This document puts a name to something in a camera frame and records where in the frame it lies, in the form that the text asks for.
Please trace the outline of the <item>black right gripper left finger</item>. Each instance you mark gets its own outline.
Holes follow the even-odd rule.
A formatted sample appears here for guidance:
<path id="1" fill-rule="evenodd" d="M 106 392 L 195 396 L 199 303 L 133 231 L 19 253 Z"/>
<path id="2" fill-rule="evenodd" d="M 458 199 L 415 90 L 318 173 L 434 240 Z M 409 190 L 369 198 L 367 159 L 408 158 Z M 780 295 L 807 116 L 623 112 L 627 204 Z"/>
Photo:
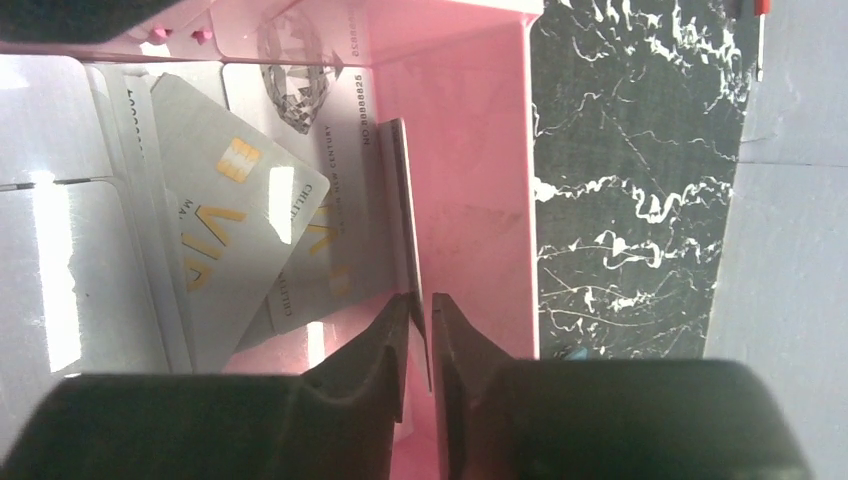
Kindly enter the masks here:
<path id="1" fill-rule="evenodd" d="M 39 404 L 5 479 L 386 479 L 411 298 L 299 375 L 80 375 Z"/>

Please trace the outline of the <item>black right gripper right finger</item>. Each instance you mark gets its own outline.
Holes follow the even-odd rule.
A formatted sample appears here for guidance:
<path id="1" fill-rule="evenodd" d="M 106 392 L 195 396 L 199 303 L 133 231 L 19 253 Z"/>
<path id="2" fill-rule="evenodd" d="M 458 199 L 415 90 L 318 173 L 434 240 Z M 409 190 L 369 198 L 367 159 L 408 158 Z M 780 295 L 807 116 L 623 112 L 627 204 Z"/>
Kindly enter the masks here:
<path id="1" fill-rule="evenodd" d="M 432 300 L 445 479 L 808 479 L 778 404 L 722 360 L 531 360 Z"/>

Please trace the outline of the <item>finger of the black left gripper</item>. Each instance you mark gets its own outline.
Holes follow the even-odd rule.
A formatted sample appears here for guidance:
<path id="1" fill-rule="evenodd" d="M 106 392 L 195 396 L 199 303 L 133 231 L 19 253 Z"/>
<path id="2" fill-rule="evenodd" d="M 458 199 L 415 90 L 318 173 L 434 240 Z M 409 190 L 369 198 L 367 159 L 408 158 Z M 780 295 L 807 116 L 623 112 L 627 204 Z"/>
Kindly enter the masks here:
<path id="1" fill-rule="evenodd" d="M 111 40 L 177 0 L 1 0 L 1 39 L 95 44 Z"/>

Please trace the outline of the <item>pink plastic tray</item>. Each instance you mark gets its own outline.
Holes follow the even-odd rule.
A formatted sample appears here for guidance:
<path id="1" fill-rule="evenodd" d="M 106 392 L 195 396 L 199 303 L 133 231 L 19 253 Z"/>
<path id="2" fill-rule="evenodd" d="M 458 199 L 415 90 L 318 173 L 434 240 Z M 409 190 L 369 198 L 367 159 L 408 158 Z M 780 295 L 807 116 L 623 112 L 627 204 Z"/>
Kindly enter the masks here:
<path id="1" fill-rule="evenodd" d="M 11 43 L 5 55 L 66 56 L 123 65 L 152 82 L 179 76 L 227 108 L 229 64 L 329 65 L 370 71 L 376 125 L 405 122 L 432 389 L 414 365 L 408 330 L 403 418 L 386 479 L 440 474 L 432 300 L 449 295 L 475 329 L 512 357 L 538 352 L 530 29 L 538 1 L 178 1 L 103 43 Z M 362 333 L 393 290 L 277 334 L 260 316 L 216 373 L 299 375 Z"/>

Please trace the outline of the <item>blue leather card holder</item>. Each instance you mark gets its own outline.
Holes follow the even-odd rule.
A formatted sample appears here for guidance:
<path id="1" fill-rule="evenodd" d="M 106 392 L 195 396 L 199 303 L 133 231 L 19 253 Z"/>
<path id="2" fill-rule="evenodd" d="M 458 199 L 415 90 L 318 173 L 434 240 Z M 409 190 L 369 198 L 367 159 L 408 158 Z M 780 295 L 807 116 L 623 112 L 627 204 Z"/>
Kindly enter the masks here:
<path id="1" fill-rule="evenodd" d="M 569 347 L 563 349 L 558 352 L 556 355 L 557 359 L 565 360 L 565 361 L 578 361 L 578 360 L 587 360 L 589 357 L 589 350 L 586 347 L 577 346 L 577 347 Z"/>

